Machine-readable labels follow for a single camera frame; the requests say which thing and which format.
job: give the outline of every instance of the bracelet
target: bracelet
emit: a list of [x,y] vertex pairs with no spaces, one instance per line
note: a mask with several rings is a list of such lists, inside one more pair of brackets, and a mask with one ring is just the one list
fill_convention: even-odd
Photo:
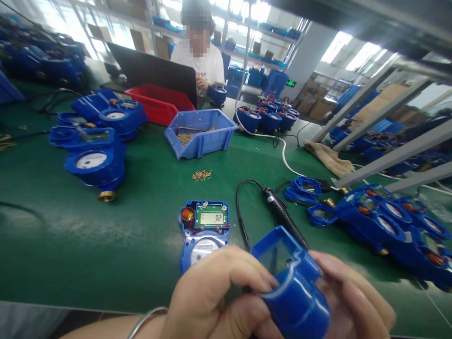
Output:
[[140,320],[137,321],[137,323],[135,324],[133,329],[130,331],[130,334],[127,337],[127,339],[133,339],[135,337],[135,335],[138,333],[140,327],[144,323],[158,317],[159,315],[165,315],[167,313],[168,313],[168,309],[166,307],[157,307],[157,308],[150,310],[148,313],[146,313],[144,316],[142,316],[140,318]]

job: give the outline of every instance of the person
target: person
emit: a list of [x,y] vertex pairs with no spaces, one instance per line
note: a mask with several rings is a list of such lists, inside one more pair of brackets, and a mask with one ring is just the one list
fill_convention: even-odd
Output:
[[[326,339],[388,339],[396,315],[374,287],[339,259],[309,253],[325,273],[317,287],[331,310]],[[254,334],[260,339],[283,339],[258,295],[242,294],[224,307],[232,285],[265,293],[278,281],[249,253],[232,245],[223,247],[179,279],[167,314],[145,322],[134,338],[248,339]],[[108,319],[62,339],[126,339],[139,319],[138,315]]]
[[223,57],[220,50],[210,43],[215,23],[209,0],[184,0],[182,24],[186,26],[188,39],[174,47],[171,61],[194,68],[198,94],[201,95],[209,85],[225,82]]

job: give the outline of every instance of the green table surface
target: green table surface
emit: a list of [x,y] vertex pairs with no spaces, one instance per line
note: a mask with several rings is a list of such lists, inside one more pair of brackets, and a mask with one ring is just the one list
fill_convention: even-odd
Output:
[[[91,64],[95,83],[106,82],[103,68]],[[34,85],[25,89],[45,91]],[[58,108],[69,109],[70,102]],[[233,105],[228,100],[229,116]],[[55,117],[34,113],[24,104],[0,110],[3,134],[28,133],[18,128],[22,125],[36,132],[55,122]],[[305,124],[299,120],[293,130]],[[300,133],[300,140],[312,137],[319,128],[311,124]],[[17,146],[0,153],[1,300],[118,312],[168,305],[180,277],[184,236],[177,214],[185,202],[229,203],[229,241],[243,247],[234,202],[239,183],[253,178],[276,189],[295,176],[282,161],[282,145],[274,148],[268,138],[235,132],[226,152],[178,161],[163,131],[162,126],[146,124],[127,144],[126,179],[112,203],[98,202],[96,189],[65,171],[67,151],[52,147],[45,135],[18,140]],[[293,169],[315,178],[333,177],[313,155],[298,148],[294,137],[285,139],[286,158]],[[212,170],[211,179],[195,182],[192,174],[197,170]],[[369,181],[392,182],[380,176]],[[451,209],[450,197],[422,193]],[[339,199],[337,194],[329,196]],[[243,186],[240,201],[254,244],[273,228],[273,216],[253,183]],[[452,295],[429,282],[418,283],[390,256],[372,253],[337,226],[312,227],[305,208],[288,205],[313,249],[352,266],[388,300],[398,317],[393,334],[452,338]]]

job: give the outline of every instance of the hand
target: hand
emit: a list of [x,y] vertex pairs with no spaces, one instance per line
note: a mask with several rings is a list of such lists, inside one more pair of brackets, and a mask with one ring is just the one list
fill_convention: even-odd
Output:
[[377,290],[358,272],[339,259],[309,251],[326,273],[317,284],[331,310],[325,339],[388,339],[396,315]]
[[180,278],[174,290],[161,339],[283,339],[264,301],[253,294],[223,299],[232,286],[270,292],[278,281],[249,253],[223,247]]
[[202,77],[196,77],[196,87],[198,89],[207,91],[207,87],[209,87],[209,83]]

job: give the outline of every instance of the red plastic bin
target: red plastic bin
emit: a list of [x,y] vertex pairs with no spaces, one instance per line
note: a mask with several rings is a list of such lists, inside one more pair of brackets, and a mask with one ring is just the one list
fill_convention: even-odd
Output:
[[153,84],[143,84],[125,93],[145,107],[149,122],[169,126],[178,112],[194,111],[185,93],[173,91]]

